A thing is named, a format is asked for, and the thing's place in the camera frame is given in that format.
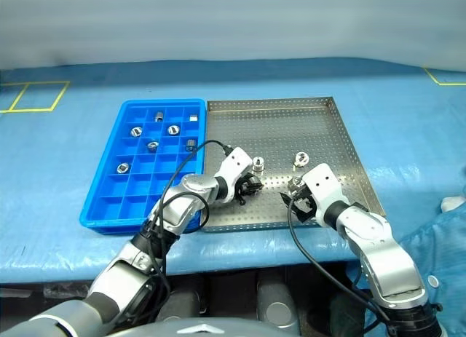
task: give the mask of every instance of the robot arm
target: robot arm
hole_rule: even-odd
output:
[[[388,221],[350,205],[327,164],[293,179],[291,186],[293,200],[307,200],[317,223],[335,229],[360,259],[375,302],[390,318],[389,334],[441,336],[416,264],[393,239]]]
[[[215,176],[185,175],[179,185],[170,188],[164,198],[163,234],[167,250],[183,233],[194,214],[204,203],[230,202],[237,184],[253,164],[241,149],[235,148],[222,162]],[[166,202],[176,196],[169,204]],[[138,312],[157,288],[151,280],[155,263],[162,262],[161,239],[151,230],[159,224],[158,201],[141,231],[127,241],[110,264],[97,276],[83,301],[67,301],[2,333],[2,337],[96,337]]]

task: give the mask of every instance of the stainless steel tray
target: stainless steel tray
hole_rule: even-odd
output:
[[[322,162],[330,165],[351,202],[384,215],[332,97],[208,101],[208,139],[240,146],[251,157],[262,156],[265,169],[258,176],[265,187],[247,197],[245,206],[231,202],[212,207],[206,231],[286,226],[279,192],[286,192],[293,176]],[[293,166],[299,151],[309,154],[306,167]],[[215,173],[223,158],[221,149],[207,146],[205,173]]]

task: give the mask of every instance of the blue plastic tray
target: blue plastic tray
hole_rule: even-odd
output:
[[[160,111],[164,114],[163,121],[155,122]],[[192,114],[197,115],[197,121],[189,120]],[[179,135],[168,134],[172,124],[181,128]],[[134,127],[142,127],[140,137],[130,134]],[[123,103],[84,202],[81,224],[104,234],[138,231],[177,166],[189,155],[187,140],[195,139],[197,145],[203,143],[205,127],[205,102],[200,99]],[[147,143],[154,140],[159,147],[151,153]],[[117,167],[123,162],[130,169],[119,174]],[[173,185],[187,173],[202,173],[203,167],[202,150],[182,169]],[[195,217],[188,229],[196,226],[199,218]]]

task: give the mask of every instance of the black clamp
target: black clamp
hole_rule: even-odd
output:
[[[234,185],[234,198],[240,202],[243,206],[246,204],[246,200],[243,196],[254,195],[264,187],[261,180],[252,173],[247,173],[244,177],[238,179]]]
[[[282,197],[282,200],[285,203],[286,207],[290,207],[290,202],[292,199],[285,193],[280,193],[280,196]],[[308,219],[315,217],[315,212],[317,211],[317,205],[315,204],[314,199],[310,195],[308,195],[308,197],[303,198],[305,200],[305,204],[308,209],[306,211],[296,206],[297,199],[299,198],[293,198],[295,202],[293,203],[293,206],[291,207],[291,211],[296,215],[296,217],[298,218],[298,221],[303,223],[307,221]]]

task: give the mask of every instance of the blue cloth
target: blue cloth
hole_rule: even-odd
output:
[[[119,107],[129,99],[333,96],[396,239],[433,219],[442,198],[466,184],[466,87],[438,86],[421,68],[329,58],[2,72],[2,83],[57,80],[71,84],[54,111],[0,114],[0,283],[93,279],[120,249],[127,237],[96,234],[78,219]],[[30,86],[17,107],[50,107],[56,87]],[[16,96],[5,89],[0,109]],[[355,258],[331,229],[297,233],[319,261]],[[305,261],[287,229],[200,232],[173,245],[167,270]]]
[[[466,335],[465,239],[466,203],[442,213],[400,243],[415,260],[430,302],[442,304],[443,311],[437,318],[449,336]],[[438,288],[427,283],[429,275],[438,279]],[[381,324],[367,336],[385,336],[385,327]]]

